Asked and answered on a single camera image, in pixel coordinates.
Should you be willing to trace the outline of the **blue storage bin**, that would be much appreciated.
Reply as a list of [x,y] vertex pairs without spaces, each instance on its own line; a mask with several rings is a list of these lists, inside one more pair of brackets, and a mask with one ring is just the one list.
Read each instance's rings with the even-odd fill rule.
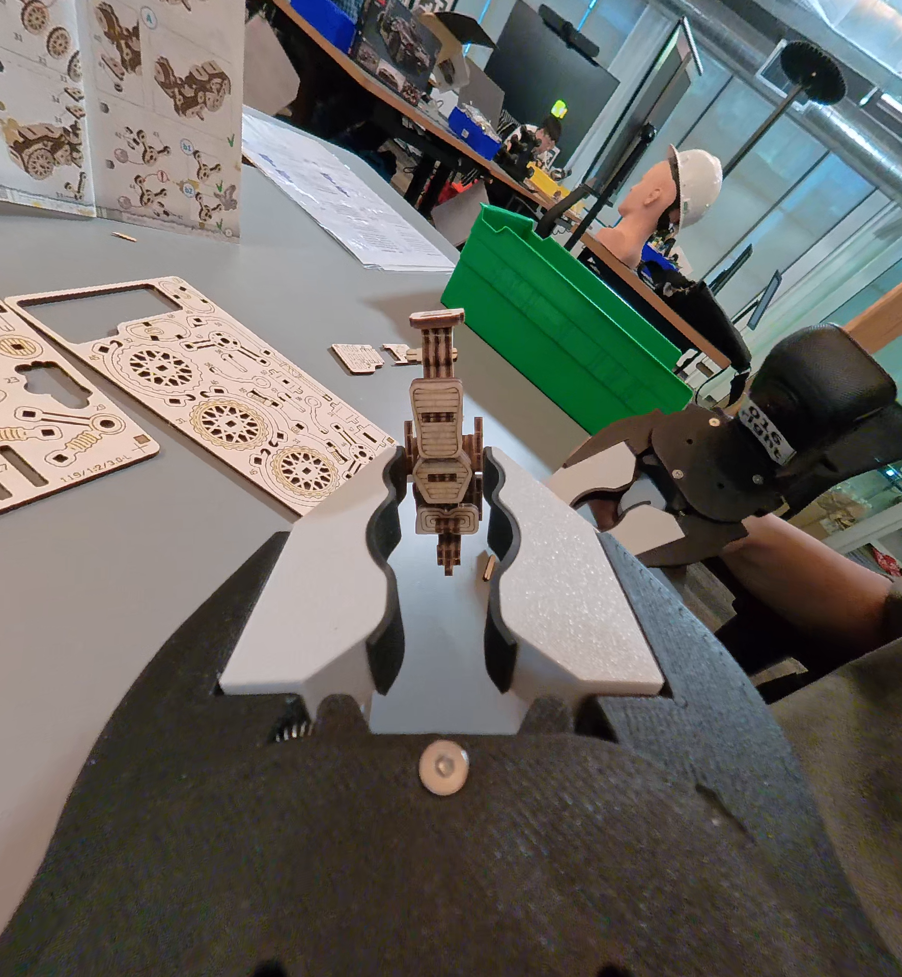
[[357,34],[357,21],[334,1],[306,2],[306,19],[344,55],[349,55]]

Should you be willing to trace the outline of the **mannequin head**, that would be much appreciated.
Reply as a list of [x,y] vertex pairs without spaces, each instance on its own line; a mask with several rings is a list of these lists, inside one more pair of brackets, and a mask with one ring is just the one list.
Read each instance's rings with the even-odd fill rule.
[[664,215],[678,217],[678,194],[672,163],[656,163],[624,197],[618,207],[618,223],[596,231],[595,239],[625,268],[637,271],[643,247]]

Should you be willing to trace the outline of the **wooden railing beam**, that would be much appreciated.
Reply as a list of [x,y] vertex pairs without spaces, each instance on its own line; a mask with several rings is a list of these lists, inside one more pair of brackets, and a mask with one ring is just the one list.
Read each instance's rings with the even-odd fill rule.
[[842,327],[868,353],[902,336],[902,282]]

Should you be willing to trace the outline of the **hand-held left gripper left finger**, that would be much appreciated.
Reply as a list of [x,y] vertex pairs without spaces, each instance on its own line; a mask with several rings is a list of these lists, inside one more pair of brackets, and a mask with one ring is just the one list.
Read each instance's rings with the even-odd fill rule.
[[225,670],[225,695],[385,695],[403,663],[396,575],[407,455],[390,447],[298,520]]

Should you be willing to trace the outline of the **white hard hat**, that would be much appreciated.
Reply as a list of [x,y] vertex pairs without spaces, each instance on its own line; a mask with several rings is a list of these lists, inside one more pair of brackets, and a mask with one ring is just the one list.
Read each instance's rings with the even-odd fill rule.
[[723,184],[723,168],[717,156],[704,150],[679,152],[671,143],[666,156],[672,166],[677,187],[677,229],[698,223],[718,199]]

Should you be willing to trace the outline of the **person's right forearm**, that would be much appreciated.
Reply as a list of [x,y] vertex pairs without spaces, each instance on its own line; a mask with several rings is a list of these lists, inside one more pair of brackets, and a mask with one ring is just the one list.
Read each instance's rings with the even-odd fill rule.
[[902,577],[860,566],[773,515],[744,528],[716,561],[735,595],[735,615],[716,636],[748,676],[791,658],[804,668],[764,681],[766,703],[853,663],[874,688],[902,682]]

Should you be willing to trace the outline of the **black monitor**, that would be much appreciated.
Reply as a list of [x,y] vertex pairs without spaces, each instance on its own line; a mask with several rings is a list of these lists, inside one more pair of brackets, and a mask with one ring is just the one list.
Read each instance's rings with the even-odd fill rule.
[[600,47],[553,8],[518,1],[484,68],[518,123],[559,122],[558,157],[568,160],[620,81],[600,63]]

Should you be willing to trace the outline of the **green plastic bin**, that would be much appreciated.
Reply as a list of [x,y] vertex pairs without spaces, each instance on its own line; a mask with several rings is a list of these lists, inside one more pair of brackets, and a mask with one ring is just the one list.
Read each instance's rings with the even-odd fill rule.
[[590,434],[692,400],[681,352],[531,218],[483,205],[442,303]]

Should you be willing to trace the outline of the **small blue bin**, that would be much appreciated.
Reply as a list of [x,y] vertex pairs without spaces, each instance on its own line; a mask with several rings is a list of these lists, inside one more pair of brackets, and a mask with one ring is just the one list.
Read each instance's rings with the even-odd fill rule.
[[487,120],[479,113],[474,117],[470,106],[455,105],[449,116],[451,132],[482,159],[492,161],[501,148],[501,140]]

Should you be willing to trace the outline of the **wooden parts sheet three wheels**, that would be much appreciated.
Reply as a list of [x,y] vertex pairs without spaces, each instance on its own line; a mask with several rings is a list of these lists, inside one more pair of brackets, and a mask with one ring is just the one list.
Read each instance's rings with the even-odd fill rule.
[[[45,305],[148,290],[173,306],[75,342]],[[177,276],[10,296],[53,343],[298,516],[396,440]]]

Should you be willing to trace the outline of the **printed paper sheets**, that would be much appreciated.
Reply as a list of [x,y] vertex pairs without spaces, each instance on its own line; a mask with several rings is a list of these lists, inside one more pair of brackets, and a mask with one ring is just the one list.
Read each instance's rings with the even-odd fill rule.
[[242,153],[363,267],[450,274],[453,262],[317,140],[244,107]]

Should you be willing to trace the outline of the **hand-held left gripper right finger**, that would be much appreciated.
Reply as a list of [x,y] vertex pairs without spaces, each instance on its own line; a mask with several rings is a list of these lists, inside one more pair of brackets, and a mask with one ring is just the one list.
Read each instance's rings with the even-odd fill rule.
[[543,698],[577,715],[593,697],[662,695],[663,671],[593,526],[498,447],[483,451],[483,496],[496,557],[485,668],[515,720]]

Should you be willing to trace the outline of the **wooden parts sheet with springs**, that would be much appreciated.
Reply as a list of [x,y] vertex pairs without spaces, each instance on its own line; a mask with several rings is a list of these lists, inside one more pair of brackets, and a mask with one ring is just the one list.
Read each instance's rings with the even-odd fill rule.
[[[60,368],[87,402],[69,407],[28,388],[33,368]],[[0,307],[0,514],[124,469],[159,445],[78,369]]]

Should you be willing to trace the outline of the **grey desk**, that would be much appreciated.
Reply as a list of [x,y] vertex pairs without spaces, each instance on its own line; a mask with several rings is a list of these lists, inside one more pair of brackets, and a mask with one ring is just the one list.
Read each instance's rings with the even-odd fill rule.
[[[329,347],[410,344],[409,314],[438,308],[448,275],[364,268],[256,168],[241,178],[240,243],[0,202],[0,297],[179,276],[402,442],[419,370],[349,376]],[[468,328],[455,335],[468,419],[483,416],[486,443],[544,480],[588,432]],[[0,516],[0,934],[134,680],[295,519],[104,377],[81,373],[161,449]],[[394,689],[374,699],[371,729],[510,734],[518,721],[482,653],[485,531],[445,578],[434,544],[413,536],[412,508],[401,505],[393,556],[409,648]]]

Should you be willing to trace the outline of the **wooden model assembly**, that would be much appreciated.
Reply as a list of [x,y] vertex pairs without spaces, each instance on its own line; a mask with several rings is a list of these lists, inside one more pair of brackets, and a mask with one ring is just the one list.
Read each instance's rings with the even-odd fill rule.
[[482,521],[483,420],[464,432],[464,389],[455,376],[455,327],[464,309],[421,311],[410,324],[420,331],[422,375],[409,387],[412,419],[405,423],[409,480],[417,506],[416,533],[436,537],[437,563],[447,577],[461,564],[465,535]]

